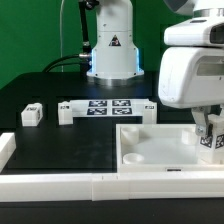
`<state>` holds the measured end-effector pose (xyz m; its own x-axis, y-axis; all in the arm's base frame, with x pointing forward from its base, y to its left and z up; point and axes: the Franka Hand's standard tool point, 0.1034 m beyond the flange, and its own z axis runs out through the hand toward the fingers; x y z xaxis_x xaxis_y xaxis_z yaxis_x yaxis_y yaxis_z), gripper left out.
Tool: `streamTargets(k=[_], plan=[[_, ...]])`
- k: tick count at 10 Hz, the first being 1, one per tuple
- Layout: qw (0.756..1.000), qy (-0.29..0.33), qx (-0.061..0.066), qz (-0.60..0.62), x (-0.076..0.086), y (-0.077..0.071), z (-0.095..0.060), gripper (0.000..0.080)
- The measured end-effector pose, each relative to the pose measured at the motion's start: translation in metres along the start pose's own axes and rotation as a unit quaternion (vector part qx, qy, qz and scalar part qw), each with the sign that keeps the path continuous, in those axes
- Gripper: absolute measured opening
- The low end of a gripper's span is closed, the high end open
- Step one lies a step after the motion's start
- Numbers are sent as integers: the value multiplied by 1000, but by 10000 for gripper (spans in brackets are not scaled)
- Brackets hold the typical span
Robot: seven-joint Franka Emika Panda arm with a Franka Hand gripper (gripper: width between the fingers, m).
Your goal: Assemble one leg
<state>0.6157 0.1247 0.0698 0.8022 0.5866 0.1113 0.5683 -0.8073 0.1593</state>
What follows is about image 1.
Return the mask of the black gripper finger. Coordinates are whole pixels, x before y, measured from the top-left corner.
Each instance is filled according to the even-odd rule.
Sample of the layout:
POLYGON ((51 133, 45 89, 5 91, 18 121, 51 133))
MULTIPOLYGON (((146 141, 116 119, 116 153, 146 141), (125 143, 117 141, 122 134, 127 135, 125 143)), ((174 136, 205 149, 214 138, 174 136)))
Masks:
POLYGON ((208 134, 209 129, 208 115, 210 113, 210 107, 194 107, 191 109, 191 113, 196 124, 196 134, 198 136, 205 137, 208 134))

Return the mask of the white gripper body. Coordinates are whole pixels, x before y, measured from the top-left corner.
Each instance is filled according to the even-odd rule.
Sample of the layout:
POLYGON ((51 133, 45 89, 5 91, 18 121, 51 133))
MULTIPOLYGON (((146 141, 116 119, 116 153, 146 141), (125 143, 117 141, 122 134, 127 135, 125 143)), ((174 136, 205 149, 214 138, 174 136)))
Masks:
POLYGON ((174 108, 224 103, 224 17, 193 18, 165 30, 158 95, 174 108))

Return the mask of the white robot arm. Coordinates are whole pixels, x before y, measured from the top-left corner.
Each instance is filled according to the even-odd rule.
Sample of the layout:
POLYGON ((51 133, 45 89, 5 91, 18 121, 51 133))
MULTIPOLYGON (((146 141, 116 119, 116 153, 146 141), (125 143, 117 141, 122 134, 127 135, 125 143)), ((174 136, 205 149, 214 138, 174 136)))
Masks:
MULTIPOLYGON (((163 0, 173 12, 188 15, 167 28, 168 49, 160 64, 158 95, 173 108, 190 108, 196 133, 209 133, 212 105, 224 103, 224 0, 163 0)), ((144 74, 133 43, 130 0, 98 0, 97 44, 91 51, 89 80, 124 85, 144 74)))

